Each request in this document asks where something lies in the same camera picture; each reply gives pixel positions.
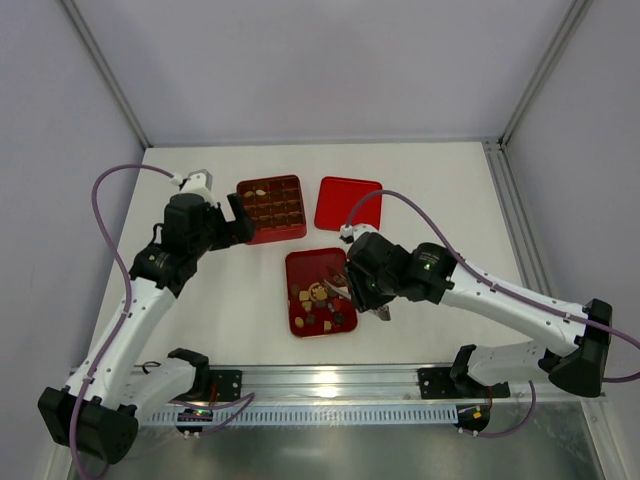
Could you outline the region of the red compartment chocolate box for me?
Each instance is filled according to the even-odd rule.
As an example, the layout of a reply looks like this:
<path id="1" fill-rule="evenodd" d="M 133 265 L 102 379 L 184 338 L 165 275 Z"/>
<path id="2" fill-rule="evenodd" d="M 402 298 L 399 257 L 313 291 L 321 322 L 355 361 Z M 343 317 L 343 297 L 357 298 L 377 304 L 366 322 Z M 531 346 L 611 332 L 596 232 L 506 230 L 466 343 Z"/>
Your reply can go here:
<path id="1" fill-rule="evenodd" d="M 257 189 L 267 192 L 256 195 Z M 254 196 L 245 198 L 247 191 Z M 274 243 L 303 238 L 307 233 L 302 188 L 293 174 L 243 180 L 236 193 L 256 224 L 256 234 L 250 245 Z"/>

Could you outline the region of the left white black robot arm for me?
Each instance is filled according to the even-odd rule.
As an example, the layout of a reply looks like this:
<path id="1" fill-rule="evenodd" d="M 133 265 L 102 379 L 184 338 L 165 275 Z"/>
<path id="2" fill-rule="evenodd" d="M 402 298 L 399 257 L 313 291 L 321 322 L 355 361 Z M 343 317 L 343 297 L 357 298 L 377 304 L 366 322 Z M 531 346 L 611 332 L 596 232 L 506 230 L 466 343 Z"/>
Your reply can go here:
<path id="1" fill-rule="evenodd" d="M 197 400 L 213 383 L 209 359 L 177 348 L 143 380 L 130 373 L 150 335 L 209 251 L 248 243 L 255 223 L 241 197 L 227 197 L 234 218 L 196 193 L 170 198 L 161 240 L 140 251 L 126 271 L 125 296 L 85 362 L 60 389 L 46 388 L 38 410 L 53 439 L 108 465 L 131 449 L 139 425 L 174 399 Z"/>

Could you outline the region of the metal serving tongs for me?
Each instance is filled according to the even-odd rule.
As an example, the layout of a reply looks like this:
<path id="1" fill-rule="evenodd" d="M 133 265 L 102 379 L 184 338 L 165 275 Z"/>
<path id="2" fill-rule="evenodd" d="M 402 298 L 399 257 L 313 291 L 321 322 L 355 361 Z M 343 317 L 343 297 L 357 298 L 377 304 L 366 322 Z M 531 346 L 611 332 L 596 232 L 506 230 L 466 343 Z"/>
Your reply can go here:
<path id="1" fill-rule="evenodd" d="M 327 266 L 326 271 L 322 282 L 331 293 L 349 301 L 358 313 L 372 314 L 384 322 L 391 320 L 388 300 L 379 296 L 361 274 L 354 272 L 349 275 L 349 271 L 341 272 L 331 266 Z M 336 282 L 334 275 L 343 276 L 344 283 Z"/>

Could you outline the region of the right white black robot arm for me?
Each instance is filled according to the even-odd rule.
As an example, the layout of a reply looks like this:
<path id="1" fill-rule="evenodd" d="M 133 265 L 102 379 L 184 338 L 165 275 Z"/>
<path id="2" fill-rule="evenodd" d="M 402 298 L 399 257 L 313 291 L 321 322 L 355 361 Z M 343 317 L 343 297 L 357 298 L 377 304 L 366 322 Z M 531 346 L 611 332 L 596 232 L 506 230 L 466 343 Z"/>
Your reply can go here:
<path id="1" fill-rule="evenodd" d="M 502 282 L 433 243 L 407 251 L 361 228 L 341 238 L 349 247 L 344 270 L 359 312 L 387 319 L 388 304 L 403 298 L 469 311 L 528 337 L 526 343 L 502 347 L 461 347 L 450 377 L 465 394 L 478 386 L 539 379 L 580 397 L 601 394 L 611 343 L 610 304 L 563 302 Z"/>

